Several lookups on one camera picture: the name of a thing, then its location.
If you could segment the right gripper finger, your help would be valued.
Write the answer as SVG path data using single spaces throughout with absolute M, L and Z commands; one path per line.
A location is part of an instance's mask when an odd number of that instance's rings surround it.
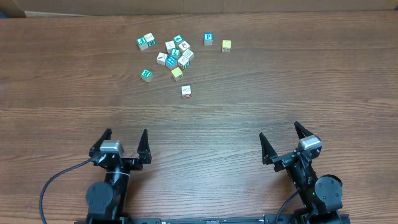
M 276 151 L 263 133 L 259 134 L 259 139 L 262 147 L 262 163 L 266 165 L 273 164 L 274 159 L 278 156 Z
M 313 133 L 307 130 L 304 126 L 302 126 L 298 121 L 294 123 L 295 130 L 299 139 L 303 139 L 309 136 L 312 136 Z

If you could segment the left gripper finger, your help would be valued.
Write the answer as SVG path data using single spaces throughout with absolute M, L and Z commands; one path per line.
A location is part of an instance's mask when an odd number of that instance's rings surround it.
M 142 164 L 150 164 L 152 162 L 147 129 L 144 129 L 142 133 L 141 140 L 137 147 L 137 153 Z
M 93 157 L 96 152 L 100 151 L 100 146 L 105 140 L 111 139 L 112 130 L 107 128 L 102 136 L 93 144 L 93 146 L 89 150 L 89 156 Z

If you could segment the white block red side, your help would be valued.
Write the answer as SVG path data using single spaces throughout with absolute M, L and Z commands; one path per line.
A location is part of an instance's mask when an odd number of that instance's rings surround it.
M 192 97 L 192 91 L 191 91 L 190 85 L 182 86 L 181 91 L 182 91 L 183 98 L 191 98 Z

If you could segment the yellow top block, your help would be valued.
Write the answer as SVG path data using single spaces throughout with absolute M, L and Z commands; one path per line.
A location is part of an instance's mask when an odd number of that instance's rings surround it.
M 171 70 L 171 73 L 175 81 L 179 81 L 183 77 L 183 72 L 179 67 L 176 67 L 173 70 Z

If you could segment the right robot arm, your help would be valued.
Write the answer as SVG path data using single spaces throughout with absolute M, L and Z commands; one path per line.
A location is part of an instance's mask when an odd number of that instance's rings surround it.
M 286 170 L 296 191 L 280 207 L 275 223 L 343 223 L 339 209 L 343 207 L 343 184 L 335 175 L 317 177 L 312 162 L 322 150 L 322 140 L 304 128 L 298 121 L 294 123 L 298 146 L 294 151 L 280 156 L 263 133 L 259 134 L 262 147 L 262 163 L 274 165 L 274 171 Z M 299 196 L 303 208 L 295 210 L 288 218 L 282 212 L 295 196 Z

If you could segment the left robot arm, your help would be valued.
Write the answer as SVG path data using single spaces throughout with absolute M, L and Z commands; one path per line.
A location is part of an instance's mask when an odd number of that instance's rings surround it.
M 86 223 L 132 223 L 132 218 L 124 211 L 130 171 L 142 170 L 144 164 L 152 162 L 146 129 L 137 147 L 137 158 L 124 157 L 121 141 L 112 140 L 111 134 L 112 130 L 106 129 L 89 151 L 93 165 L 106 172 L 104 181 L 92 184 L 86 191 Z

